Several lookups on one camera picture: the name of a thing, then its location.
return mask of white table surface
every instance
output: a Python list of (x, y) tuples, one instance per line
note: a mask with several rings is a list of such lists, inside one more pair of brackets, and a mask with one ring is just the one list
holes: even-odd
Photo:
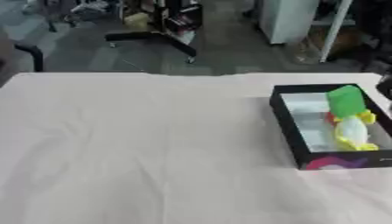
[(392, 169), (298, 171), (277, 84), (370, 73), (20, 74), (0, 89), (0, 223), (333, 224), (392, 220)]

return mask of black object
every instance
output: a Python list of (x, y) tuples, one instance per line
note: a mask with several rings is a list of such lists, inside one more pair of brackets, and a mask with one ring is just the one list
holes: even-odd
[(392, 66), (392, 52), (384, 50), (384, 46), (392, 42), (392, 1), (356, 0), (353, 2), (351, 13), (358, 29), (377, 39), (378, 43), (376, 47), (362, 44), (348, 51), (337, 52), (328, 60), (358, 60), (362, 64), (362, 72), (366, 71), (374, 60)]
[(14, 42), (15, 49), (29, 53), (32, 56), (34, 64), (34, 72), (44, 72), (44, 54), (35, 45), (22, 44), (20, 42)]
[(392, 101), (392, 76), (385, 75), (377, 85), (377, 90)]
[(199, 3), (193, 3), (182, 7), (181, 0), (167, 0), (166, 6), (154, 3), (154, 11), (150, 14), (150, 25), (155, 31), (133, 31), (123, 33), (108, 33), (105, 39), (108, 42), (158, 39), (173, 46), (189, 56), (187, 62), (193, 63), (197, 52), (191, 46), (174, 38), (172, 33), (195, 31), (203, 25), (203, 7)]
[[(332, 85), (298, 85), (298, 86), (275, 86), (269, 104), (281, 127), (288, 145), (301, 170), (317, 170), (323, 168), (368, 168), (392, 166), (392, 149), (375, 151), (330, 151), (312, 152), (302, 137), (298, 126), (295, 124), (291, 112), (284, 103), (282, 94), (294, 93), (326, 93), (345, 85), (355, 84), (332, 84)], [(362, 91), (365, 103), (377, 116), (377, 122), (392, 137), (392, 121), (387, 115)]]

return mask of chair wheel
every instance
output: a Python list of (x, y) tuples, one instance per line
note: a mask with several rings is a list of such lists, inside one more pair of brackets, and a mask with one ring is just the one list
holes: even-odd
[(186, 60), (186, 63), (188, 63), (188, 64), (193, 64), (193, 62), (195, 61), (196, 59), (194, 58), (194, 57), (189, 57), (187, 60)]

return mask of chair leg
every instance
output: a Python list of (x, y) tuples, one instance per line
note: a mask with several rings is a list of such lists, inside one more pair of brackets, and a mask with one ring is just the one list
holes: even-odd
[(108, 42), (113, 42), (113, 41), (150, 39), (156, 36), (157, 34), (151, 31), (119, 32), (119, 33), (108, 33), (105, 35), (105, 39)]
[(176, 38), (171, 37), (169, 35), (161, 34), (160, 36), (165, 42), (167, 42), (169, 45), (173, 46), (177, 50), (181, 51), (182, 53), (184, 53), (192, 58), (196, 57), (197, 52), (195, 49), (193, 49), (193, 47), (186, 45), (183, 42), (181, 42), (181, 41), (177, 40)]
[(183, 42), (175, 39), (170, 35), (166, 35), (160, 32), (140, 31), (140, 32), (109, 33), (105, 35), (105, 39), (108, 42), (138, 40), (138, 39), (162, 39), (165, 43), (173, 46), (177, 50), (189, 55), (192, 58), (196, 57), (197, 55), (196, 50), (194, 50), (191, 46), (184, 44)]

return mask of green toy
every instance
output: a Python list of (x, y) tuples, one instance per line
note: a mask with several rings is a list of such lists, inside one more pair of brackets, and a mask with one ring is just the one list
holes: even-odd
[(338, 147), (346, 151), (378, 151), (368, 142), (367, 124), (375, 123), (375, 114), (366, 109), (362, 92), (354, 86), (345, 86), (326, 94), (331, 112), (327, 119), (334, 126)]
[(331, 113), (339, 119), (355, 116), (366, 111), (362, 92), (355, 86), (347, 85), (326, 94)]

